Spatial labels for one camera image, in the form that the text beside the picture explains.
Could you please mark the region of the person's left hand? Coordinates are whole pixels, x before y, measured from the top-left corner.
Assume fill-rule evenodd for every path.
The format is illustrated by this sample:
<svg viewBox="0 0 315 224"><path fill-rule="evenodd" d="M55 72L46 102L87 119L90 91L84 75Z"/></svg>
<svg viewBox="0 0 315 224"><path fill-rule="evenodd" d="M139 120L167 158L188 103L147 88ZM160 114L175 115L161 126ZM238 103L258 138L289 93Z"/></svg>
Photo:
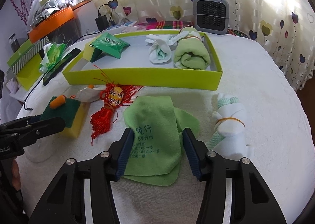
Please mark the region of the person's left hand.
<svg viewBox="0 0 315 224"><path fill-rule="evenodd" d="M12 186L15 190L21 189L19 167L15 159L12 160Z"/></svg>

